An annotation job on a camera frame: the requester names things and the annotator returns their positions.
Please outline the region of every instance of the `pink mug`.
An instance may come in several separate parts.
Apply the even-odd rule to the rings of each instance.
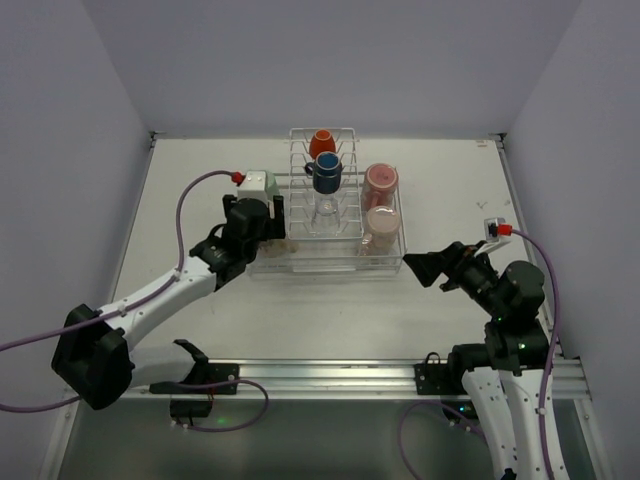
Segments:
[[[398,172],[386,163],[374,163],[364,174],[362,186],[362,210],[377,206],[391,207],[393,194],[398,187]]]

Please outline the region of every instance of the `blue mug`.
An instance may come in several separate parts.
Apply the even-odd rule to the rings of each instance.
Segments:
[[[313,189],[323,195],[331,195],[340,189],[342,164],[340,157],[333,152],[322,152],[315,162],[304,166],[304,171],[313,177]]]

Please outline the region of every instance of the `gray wall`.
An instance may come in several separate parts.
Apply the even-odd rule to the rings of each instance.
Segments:
[[[84,0],[148,125],[505,131],[579,0]]]
[[[79,0],[0,2],[0,342],[107,300],[147,134]],[[0,402],[59,400],[55,342],[3,353]],[[0,413],[0,476],[34,478],[56,413]]]
[[[556,263],[567,352],[580,355],[620,478],[640,471],[640,3],[583,0],[511,129],[530,232]]]

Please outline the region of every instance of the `white table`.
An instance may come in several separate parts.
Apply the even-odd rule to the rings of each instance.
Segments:
[[[455,240],[475,243],[484,238],[485,218],[504,217],[517,225],[494,142],[362,139],[359,165],[376,162],[398,169],[409,252],[441,250]],[[288,144],[279,139],[159,140],[116,298],[176,263],[175,206],[193,178],[215,169],[250,168],[286,172]],[[224,220],[225,193],[234,193],[226,177],[192,191],[183,210],[187,249]],[[501,271],[527,257],[522,241],[513,238],[491,258]],[[186,338],[212,358],[422,359],[430,351],[446,358],[454,344],[482,342],[487,320],[464,293],[423,289],[406,266],[381,279],[242,275],[177,313],[141,346]]]

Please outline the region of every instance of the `red cable connector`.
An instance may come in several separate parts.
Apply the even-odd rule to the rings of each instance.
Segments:
[[[507,223],[503,223],[502,225],[498,225],[498,235],[504,235],[506,237],[511,236],[511,232],[513,231],[513,227]]]
[[[245,176],[241,172],[233,172],[231,174],[231,181],[235,183],[238,187],[242,185],[244,182]]]

